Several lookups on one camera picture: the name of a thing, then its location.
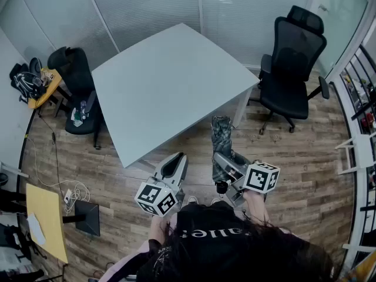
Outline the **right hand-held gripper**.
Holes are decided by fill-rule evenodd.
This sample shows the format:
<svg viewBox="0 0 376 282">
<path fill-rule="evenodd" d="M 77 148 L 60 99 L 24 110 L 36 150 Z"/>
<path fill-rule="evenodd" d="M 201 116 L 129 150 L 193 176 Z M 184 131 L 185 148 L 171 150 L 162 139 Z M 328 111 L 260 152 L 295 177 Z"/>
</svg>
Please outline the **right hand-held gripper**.
<svg viewBox="0 0 376 282">
<path fill-rule="evenodd" d="M 234 152 L 230 157 L 213 155 L 213 181 L 230 181 L 226 196 L 235 207 L 244 203 L 243 192 L 252 190 L 267 194 L 275 189 L 280 168 L 268 163 L 253 163 Z"/>
</svg>

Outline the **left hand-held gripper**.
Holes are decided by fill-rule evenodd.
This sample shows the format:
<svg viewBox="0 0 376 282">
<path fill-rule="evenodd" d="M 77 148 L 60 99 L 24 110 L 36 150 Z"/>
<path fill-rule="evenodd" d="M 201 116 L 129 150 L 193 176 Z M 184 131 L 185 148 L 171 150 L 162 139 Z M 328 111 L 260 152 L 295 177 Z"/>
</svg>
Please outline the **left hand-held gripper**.
<svg viewBox="0 0 376 282">
<path fill-rule="evenodd" d="M 141 183 L 135 202 L 144 212 L 159 217 L 180 209 L 185 197 L 181 180 L 184 180 L 186 170 L 187 155 L 183 152 L 165 158 L 155 168 L 153 176 Z"/>
</svg>

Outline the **grey plaid umbrella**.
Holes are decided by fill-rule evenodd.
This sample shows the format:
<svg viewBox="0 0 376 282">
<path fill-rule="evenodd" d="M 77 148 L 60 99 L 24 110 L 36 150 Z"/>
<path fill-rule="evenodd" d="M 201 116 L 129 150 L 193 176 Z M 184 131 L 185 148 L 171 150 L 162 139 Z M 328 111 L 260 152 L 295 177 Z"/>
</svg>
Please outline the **grey plaid umbrella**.
<svg viewBox="0 0 376 282">
<path fill-rule="evenodd" d="M 211 119 L 211 142 L 213 154 L 221 153 L 240 166 L 248 166 L 250 161 L 232 149 L 231 119 L 228 116 L 213 116 Z M 216 185 L 218 194 L 225 194 L 230 180 L 230 175 L 212 157 L 212 179 Z"/>
</svg>

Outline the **person's left forearm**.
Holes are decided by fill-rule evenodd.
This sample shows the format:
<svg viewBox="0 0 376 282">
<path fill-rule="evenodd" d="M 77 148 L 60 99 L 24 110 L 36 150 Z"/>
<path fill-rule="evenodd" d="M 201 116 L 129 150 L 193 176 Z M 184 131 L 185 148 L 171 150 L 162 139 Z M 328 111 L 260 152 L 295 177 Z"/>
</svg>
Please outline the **person's left forearm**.
<svg viewBox="0 0 376 282">
<path fill-rule="evenodd" d="M 166 217 L 153 216 L 150 232 L 148 234 L 149 240 L 156 240 L 161 245 L 164 245 L 170 235 L 170 220 Z"/>
</svg>

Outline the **person's right forearm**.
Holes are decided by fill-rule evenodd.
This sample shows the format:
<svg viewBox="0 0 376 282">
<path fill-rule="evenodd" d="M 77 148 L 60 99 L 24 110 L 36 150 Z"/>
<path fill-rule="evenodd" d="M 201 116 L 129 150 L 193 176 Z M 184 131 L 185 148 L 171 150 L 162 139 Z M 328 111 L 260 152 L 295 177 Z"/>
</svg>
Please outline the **person's right forearm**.
<svg viewBox="0 0 376 282">
<path fill-rule="evenodd" d="M 247 203 L 251 221 L 260 225 L 269 225 L 270 218 L 263 195 L 252 190 L 245 190 L 243 192 L 243 198 Z"/>
</svg>

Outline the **white table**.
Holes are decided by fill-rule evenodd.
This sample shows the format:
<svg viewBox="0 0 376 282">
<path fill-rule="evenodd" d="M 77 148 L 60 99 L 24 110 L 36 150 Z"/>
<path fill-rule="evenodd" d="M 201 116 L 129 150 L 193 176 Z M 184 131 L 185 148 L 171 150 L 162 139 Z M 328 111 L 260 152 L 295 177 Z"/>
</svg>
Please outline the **white table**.
<svg viewBox="0 0 376 282">
<path fill-rule="evenodd" d="M 92 72 L 123 167 L 238 98 L 238 126 L 259 79 L 202 34 L 180 23 L 115 55 Z"/>
</svg>

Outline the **person's black shirt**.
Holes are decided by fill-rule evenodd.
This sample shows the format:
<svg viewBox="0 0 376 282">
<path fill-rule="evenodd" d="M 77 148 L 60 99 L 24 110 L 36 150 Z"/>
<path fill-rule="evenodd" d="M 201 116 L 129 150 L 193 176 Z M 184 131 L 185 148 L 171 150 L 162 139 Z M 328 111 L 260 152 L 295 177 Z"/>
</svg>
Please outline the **person's black shirt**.
<svg viewBox="0 0 376 282">
<path fill-rule="evenodd" d="M 321 247 L 241 219 L 226 202 L 184 206 L 164 235 L 137 282 L 335 282 Z"/>
</svg>

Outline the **green white packet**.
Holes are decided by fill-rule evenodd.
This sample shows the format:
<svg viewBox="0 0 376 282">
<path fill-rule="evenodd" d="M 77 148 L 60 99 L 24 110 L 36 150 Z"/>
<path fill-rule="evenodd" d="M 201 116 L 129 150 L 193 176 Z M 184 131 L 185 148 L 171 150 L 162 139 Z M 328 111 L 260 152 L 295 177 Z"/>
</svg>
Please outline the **green white packet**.
<svg viewBox="0 0 376 282">
<path fill-rule="evenodd" d="M 72 114 L 71 114 L 71 121 L 73 122 L 74 127 L 79 127 L 83 125 L 83 119 L 80 110 L 77 110 L 77 108 L 73 108 Z"/>
</svg>

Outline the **person's pink trousers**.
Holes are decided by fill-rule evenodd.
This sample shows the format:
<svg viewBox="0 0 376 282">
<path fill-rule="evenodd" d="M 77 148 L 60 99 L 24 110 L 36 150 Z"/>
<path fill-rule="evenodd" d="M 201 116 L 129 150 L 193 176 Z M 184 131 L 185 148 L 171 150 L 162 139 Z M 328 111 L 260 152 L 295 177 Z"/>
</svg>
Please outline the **person's pink trousers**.
<svg viewBox="0 0 376 282">
<path fill-rule="evenodd" d="M 146 240 L 134 253 L 112 265 L 99 282 L 136 282 L 138 270 L 151 258 L 150 241 Z"/>
</svg>

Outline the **black mesh high-back office chair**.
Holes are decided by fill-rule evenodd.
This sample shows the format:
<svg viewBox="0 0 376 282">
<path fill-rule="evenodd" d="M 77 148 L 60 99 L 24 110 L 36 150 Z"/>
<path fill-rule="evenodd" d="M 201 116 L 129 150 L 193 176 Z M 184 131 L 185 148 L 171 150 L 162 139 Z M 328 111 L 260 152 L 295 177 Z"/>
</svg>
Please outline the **black mesh high-back office chair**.
<svg viewBox="0 0 376 282">
<path fill-rule="evenodd" d="M 274 48 L 261 59 L 260 97 L 253 99 L 270 113 L 283 116 L 294 133 L 294 119 L 308 118 L 308 102 L 318 94 L 329 99 L 328 84 L 319 77 L 319 86 L 307 93 L 306 82 L 327 40 L 323 20 L 316 14 L 293 5 L 287 16 L 274 21 Z"/>
</svg>

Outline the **yellow wooden desk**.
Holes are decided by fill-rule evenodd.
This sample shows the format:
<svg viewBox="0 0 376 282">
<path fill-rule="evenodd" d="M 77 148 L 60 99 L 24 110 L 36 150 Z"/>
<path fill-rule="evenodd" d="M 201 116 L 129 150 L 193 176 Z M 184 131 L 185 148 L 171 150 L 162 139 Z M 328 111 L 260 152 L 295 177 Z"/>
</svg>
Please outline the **yellow wooden desk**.
<svg viewBox="0 0 376 282">
<path fill-rule="evenodd" d="M 62 221 L 61 199 L 55 192 L 26 184 L 26 208 L 28 217 L 35 217 L 45 241 L 34 233 L 29 225 L 32 240 L 46 252 L 67 264 L 67 250 Z"/>
</svg>

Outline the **white metal shelf rack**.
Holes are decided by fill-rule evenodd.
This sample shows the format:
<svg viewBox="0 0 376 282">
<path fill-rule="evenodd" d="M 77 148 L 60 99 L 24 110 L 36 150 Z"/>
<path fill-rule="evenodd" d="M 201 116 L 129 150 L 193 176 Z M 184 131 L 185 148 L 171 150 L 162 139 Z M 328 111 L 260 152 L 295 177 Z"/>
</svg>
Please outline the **white metal shelf rack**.
<svg viewBox="0 0 376 282">
<path fill-rule="evenodd" d="M 345 116 L 348 139 L 356 134 L 370 135 L 376 132 L 376 61 L 364 45 L 359 46 L 331 85 Z M 376 160 L 376 136 L 371 143 Z M 340 154 L 338 167 L 341 165 L 347 169 L 345 150 L 336 151 Z M 350 149 L 350 162 L 352 167 L 355 166 L 353 149 Z M 342 270 L 347 271 L 376 253 L 376 164 L 341 175 L 352 178 L 354 182 L 350 237 L 343 244 L 345 257 Z"/>
</svg>

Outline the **yellow round side table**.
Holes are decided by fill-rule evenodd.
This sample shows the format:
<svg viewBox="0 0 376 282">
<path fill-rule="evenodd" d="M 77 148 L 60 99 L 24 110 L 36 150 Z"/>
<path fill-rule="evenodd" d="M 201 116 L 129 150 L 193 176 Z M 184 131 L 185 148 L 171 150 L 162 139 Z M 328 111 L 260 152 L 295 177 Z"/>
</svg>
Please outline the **yellow round side table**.
<svg viewBox="0 0 376 282">
<path fill-rule="evenodd" d="M 54 92 L 57 90 L 59 84 L 62 81 L 60 74 L 55 69 L 43 69 L 42 71 L 45 73 L 51 73 L 53 79 L 46 88 L 46 92 L 39 99 L 28 99 L 28 108 L 30 109 L 37 109 L 40 106 L 42 106 L 46 101 L 52 99 Z"/>
</svg>

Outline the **white paper sheet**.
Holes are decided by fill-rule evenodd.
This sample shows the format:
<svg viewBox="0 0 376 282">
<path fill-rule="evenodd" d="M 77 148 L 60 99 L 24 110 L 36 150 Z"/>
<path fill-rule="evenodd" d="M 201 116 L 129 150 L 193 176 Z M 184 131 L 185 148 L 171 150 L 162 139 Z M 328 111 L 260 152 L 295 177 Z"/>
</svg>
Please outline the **white paper sheet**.
<svg viewBox="0 0 376 282">
<path fill-rule="evenodd" d="M 41 226 L 35 214 L 31 213 L 28 216 L 27 221 L 28 221 L 29 228 L 32 233 L 34 242 L 36 242 L 40 246 L 44 245 L 46 243 L 46 238 L 42 232 Z"/>
</svg>

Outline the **white ledge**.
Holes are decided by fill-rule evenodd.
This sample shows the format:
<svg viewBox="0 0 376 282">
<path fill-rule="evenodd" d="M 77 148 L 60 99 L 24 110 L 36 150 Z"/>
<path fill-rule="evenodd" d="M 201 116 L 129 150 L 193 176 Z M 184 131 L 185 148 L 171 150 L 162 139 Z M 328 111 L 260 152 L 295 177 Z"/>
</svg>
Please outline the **white ledge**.
<svg viewBox="0 0 376 282">
<path fill-rule="evenodd" d="M 0 161 L 0 172 L 1 172 L 2 170 L 5 170 L 5 171 L 10 172 L 10 173 L 12 173 L 12 174 L 15 174 L 15 175 L 17 175 L 17 176 L 22 176 L 22 177 L 24 177 L 24 178 L 29 178 L 29 175 L 23 173 L 20 169 L 17 169 L 17 168 L 15 168 L 15 167 L 12 167 L 12 166 L 10 166 L 10 165 L 8 165 L 8 164 L 6 164 L 6 163 Z"/>
</svg>

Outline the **black backpack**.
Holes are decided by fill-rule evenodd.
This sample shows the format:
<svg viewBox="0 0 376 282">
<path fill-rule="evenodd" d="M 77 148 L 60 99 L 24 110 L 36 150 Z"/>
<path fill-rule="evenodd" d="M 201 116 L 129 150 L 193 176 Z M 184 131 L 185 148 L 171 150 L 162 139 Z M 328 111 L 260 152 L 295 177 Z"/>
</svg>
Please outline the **black backpack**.
<svg viewBox="0 0 376 282">
<path fill-rule="evenodd" d="M 16 63 L 9 73 L 11 86 L 21 94 L 19 101 L 28 103 L 28 99 L 39 99 L 45 92 L 46 87 L 41 78 L 31 74 L 27 64 Z"/>
</svg>

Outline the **black bag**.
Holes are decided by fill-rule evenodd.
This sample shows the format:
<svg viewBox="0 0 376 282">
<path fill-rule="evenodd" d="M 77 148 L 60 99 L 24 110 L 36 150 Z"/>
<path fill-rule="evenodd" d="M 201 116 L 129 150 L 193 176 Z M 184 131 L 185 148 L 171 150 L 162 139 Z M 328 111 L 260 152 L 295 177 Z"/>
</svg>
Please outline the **black bag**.
<svg viewBox="0 0 376 282">
<path fill-rule="evenodd" d="M 29 63 L 29 72 L 39 78 L 42 76 L 42 64 L 37 57 L 31 59 Z"/>
</svg>

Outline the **black pedestal base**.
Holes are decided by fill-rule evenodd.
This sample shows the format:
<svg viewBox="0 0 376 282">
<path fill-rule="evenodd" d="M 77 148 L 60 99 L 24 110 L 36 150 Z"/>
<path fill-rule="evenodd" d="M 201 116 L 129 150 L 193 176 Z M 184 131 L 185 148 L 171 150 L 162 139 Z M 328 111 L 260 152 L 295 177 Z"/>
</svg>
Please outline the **black pedestal base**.
<svg viewBox="0 0 376 282">
<path fill-rule="evenodd" d="M 83 200 L 76 201 L 74 205 L 75 214 L 63 216 L 62 222 L 75 223 L 76 229 L 90 235 L 100 237 L 99 205 Z"/>
</svg>

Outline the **white wooden frame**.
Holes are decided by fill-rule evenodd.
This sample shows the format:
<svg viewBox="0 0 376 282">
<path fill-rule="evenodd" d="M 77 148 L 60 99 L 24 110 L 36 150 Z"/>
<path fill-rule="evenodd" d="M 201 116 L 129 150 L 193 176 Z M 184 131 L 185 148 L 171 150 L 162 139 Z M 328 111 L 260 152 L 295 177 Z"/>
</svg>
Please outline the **white wooden frame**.
<svg viewBox="0 0 376 282">
<path fill-rule="evenodd" d="M 338 167 L 338 175 L 356 172 L 360 169 L 366 169 L 376 165 L 376 160 L 373 155 L 373 144 L 371 143 L 376 136 L 376 132 L 370 135 L 356 134 L 354 137 L 341 143 L 335 147 L 335 150 L 344 149 L 347 158 L 347 169 L 343 169 L 341 165 Z M 350 149 L 354 150 L 355 166 L 351 166 Z"/>
</svg>

